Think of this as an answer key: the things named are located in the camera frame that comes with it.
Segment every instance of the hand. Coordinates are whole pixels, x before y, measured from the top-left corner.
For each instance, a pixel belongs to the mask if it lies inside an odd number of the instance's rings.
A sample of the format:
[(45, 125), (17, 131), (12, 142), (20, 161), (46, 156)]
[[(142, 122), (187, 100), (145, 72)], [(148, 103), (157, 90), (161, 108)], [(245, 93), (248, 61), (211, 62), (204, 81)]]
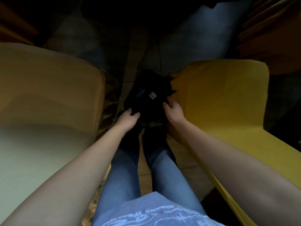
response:
[(184, 117), (183, 110), (178, 102), (171, 99), (171, 97), (167, 97), (169, 105), (166, 102), (163, 102), (163, 108), (165, 110), (166, 117), (168, 118), (169, 122), (176, 126), (183, 121), (186, 121)]
[(126, 110), (116, 122), (115, 126), (121, 127), (125, 132), (130, 131), (136, 124), (138, 118), (140, 117), (140, 113), (135, 113), (131, 116), (132, 109), (129, 108)]

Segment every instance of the yellow chair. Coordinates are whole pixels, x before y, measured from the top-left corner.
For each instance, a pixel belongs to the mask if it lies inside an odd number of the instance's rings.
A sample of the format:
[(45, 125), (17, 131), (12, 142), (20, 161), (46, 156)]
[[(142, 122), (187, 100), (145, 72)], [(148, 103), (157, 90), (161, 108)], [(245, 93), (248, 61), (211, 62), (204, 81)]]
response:
[[(268, 81), (268, 68), (258, 61), (198, 61), (171, 81), (177, 91), (172, 98), (188, 121), (273, 167), (301, 188), (300, 152), (262, 127)], [(255, 225), (171, 125), (169, 133), (205, 170), (240, 222)]]

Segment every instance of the blue jeans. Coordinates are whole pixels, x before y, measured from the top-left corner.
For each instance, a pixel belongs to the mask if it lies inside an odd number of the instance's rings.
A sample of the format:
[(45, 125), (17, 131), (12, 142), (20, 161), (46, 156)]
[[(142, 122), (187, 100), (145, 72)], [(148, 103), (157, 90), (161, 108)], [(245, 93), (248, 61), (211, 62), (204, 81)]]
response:
[[(141, 197), (138, 160), (139, 139), (142, 127), (136, 124), (121, 140), (112, 159), (111, 170), (104, 184), (93, 222), (103, 213), (119, 207), (126, 201)], [(150, 168), (153, 192), (188, 209), (206, 215), (175, 162), (166, 141), (165, 126), (146, 127), (142, 136), (143, 151)]]

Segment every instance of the right hand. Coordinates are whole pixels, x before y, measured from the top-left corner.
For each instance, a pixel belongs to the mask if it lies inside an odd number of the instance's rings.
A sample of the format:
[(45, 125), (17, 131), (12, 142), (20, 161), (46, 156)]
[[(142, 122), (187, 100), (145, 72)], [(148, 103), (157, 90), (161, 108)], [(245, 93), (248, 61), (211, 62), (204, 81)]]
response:
[(165, 114), (169, 122), (173, 126), (176, 126), (186, 121), (186, 118), (183, 114), (183, 110), (179, 103), (171, 99), (171, 97), (167, 97), (167, 100), (169, 102), (169, 105), (166, 102), (163, 102), (163, 108), (165, 110)]

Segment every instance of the floor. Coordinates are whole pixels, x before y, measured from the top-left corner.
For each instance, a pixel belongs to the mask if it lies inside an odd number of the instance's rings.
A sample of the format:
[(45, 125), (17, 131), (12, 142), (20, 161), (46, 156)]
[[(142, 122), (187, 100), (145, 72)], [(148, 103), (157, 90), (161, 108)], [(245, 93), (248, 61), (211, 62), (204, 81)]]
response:
[[(196, 60), (224, 58), (251, 3), (218, 3), (213, 9), (201, 6), (172, 32), (148, 26), (107, 28), (82, 14), (78, 5), (71, 14), (54, 13), (53, 21), (63, 20), (42, 47), (85, 59), (118, 79), (119, 111), (141, 70), (152, 69), (164, 76)], [(167, 140), (180, 170), (201, 201), (214, 188), (213, 183), (181, 144), (170, 136)], [(151, 175), (142, 152), (140, 156), (138, 174), (141, 194), (145, 195), (152, 192)], [(105, 179), (83, 225), (89, 224)]]

